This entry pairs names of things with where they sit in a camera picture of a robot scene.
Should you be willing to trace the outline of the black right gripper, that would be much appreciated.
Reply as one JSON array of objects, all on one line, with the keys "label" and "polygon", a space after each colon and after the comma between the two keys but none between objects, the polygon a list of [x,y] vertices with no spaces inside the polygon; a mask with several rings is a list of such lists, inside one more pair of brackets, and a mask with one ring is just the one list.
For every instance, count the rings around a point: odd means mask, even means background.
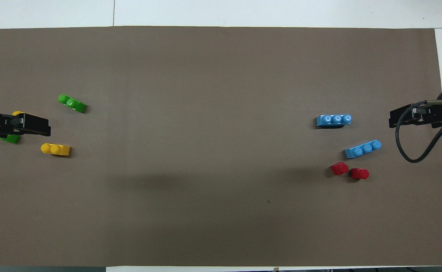
[{"label": "black right gripper", "polygon": [[[397,124],[403,125],[431,125],[433,128],[442,126],[442,104],[429,104],[417,106],[412,112],[413,104],[408,104],[403,107],[399,107],[390,112],[389,128],[396,128]],[[404,115],[402,120],[399,119],[403,113],[410,109],[409,112]]]}]

